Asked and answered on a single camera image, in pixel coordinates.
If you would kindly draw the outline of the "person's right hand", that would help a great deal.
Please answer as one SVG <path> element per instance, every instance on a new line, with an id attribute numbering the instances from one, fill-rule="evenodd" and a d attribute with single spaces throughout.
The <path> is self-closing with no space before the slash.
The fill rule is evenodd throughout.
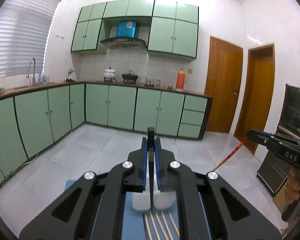
<path id="1" fill-rule="evenodd" d="M 287 204 L 292 204 L 300 197 L 300 180 L 296 177 L 297 169 L 291 167 L 287 177 L 287 184 L 285 189 L 285 200 Z"/>

